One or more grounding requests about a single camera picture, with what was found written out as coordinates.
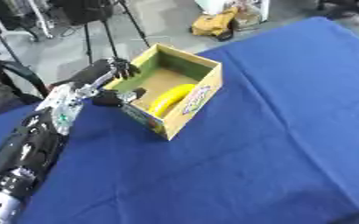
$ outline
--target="banana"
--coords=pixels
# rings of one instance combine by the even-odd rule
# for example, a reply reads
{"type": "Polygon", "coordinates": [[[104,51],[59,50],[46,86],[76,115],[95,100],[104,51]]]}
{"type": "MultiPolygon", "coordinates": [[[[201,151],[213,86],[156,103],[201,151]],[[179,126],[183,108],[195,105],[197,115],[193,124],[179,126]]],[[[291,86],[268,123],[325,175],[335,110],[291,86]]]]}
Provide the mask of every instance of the banana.
{"type": "Polygon", "coordinates": [[[160,117],[170,105],[184,99],[193,89],[194,84],[183,84],[160,95],[150,106],[148,112],[160,117]]]}

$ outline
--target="gray floor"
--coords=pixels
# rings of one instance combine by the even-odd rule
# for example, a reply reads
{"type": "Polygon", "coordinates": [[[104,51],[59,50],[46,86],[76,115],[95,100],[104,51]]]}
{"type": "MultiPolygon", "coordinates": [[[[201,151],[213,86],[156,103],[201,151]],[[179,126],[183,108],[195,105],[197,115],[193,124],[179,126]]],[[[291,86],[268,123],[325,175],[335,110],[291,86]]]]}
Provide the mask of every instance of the gray floor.
{"type": "MultiPolygon", "coordinates": [[[[188,33],[187,28],[200,15],[200,9],[194,0],[133,0],[130,7],[152,44],[161,42],[191,53],[222,45],[214,39],[195,37],[188,33]]],[[[259,25],[256,30],[236,33],[232,41],[315,16],[318,12],[314,8],[314,0],[273,0],[269,22],[259,25]]],[[[359,35],[359,17],[345,18],[338,22],[359,35]]],[[[115,9],[115,15],[109,23],[117,51],[122,57],[132,59],[146,49],[130,20],[121,14],[120,8],[115,9]]],[[[90,26],[95,58],[111,56],[102,25],[94,22],[90,26]]],[[[63,80],[88,64],[83,30],[78,29],[75,34],[62,38],[59,34],[65,29],[63,24],[58,24],[53,30],[55,39],[42,38],[36,44],[25,38],[9,39],[20,59],[36,71],[46,84],[63,80]]],[[[0,53],[0,59],[9,57],[1,46],[0,53]]],[[[16,83],[25,92],[35,93],[27,82],[16,79],[16,83]]]]}

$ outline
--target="robotic hand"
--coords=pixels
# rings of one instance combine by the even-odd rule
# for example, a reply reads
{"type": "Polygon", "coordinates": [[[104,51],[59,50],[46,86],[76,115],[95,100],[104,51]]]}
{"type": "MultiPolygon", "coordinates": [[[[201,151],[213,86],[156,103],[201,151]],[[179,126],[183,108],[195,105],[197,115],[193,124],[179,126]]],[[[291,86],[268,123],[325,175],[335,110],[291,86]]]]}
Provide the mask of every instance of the robotic hand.
{"type": "Polygon", "coordinates": [[[0,224],[10,224],[45,181],[67,142],[69,131],[92,98],[98,106],[122,107],[145,90],[119,94],[101,90],[115,78],[130,78],[138,69],[124,59],[100,59],[69,80],[56,83],[35,111],[0,146],[0,224]]]}

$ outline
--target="cardboard box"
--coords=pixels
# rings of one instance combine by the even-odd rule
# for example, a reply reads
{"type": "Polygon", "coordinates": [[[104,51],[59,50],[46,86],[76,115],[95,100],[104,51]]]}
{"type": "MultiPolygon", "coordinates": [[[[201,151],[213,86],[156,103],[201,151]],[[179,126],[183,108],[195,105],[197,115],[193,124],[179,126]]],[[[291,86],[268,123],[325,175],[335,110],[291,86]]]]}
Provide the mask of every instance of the cardboard box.
{"type": "Polygon", "coordinates": [[[222,86],[222,65],[210,59],[182,52],[165,45],[155,45],[132,64],[141,74],[129,80],[114,80],[106,89],[119,92],[144,88],[146,94],[131,105],[123,107],[149,129],[171,140],[222,86]],[[195,88],[181,101],[173,104],[163,115],[148,112],[152,102],[166,91],[181,84],[195,84],[195,88]]]}

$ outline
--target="blue fabric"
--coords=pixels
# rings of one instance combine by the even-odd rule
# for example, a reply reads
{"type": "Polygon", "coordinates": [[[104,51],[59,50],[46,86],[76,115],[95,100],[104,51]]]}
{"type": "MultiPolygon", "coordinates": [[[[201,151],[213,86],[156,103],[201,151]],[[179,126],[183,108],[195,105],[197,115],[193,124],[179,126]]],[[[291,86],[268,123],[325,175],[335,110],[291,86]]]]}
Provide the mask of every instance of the blue fabric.
{"type": "MultiPolygon", "coordinates": [[[[224,86],[170,143],[82,111],[19,223],[326,223],[359,212],[359,38],[312,18],[202,56],[224,86]]],[[[0,142],[32,107],[0,115],[0,142]]]]}

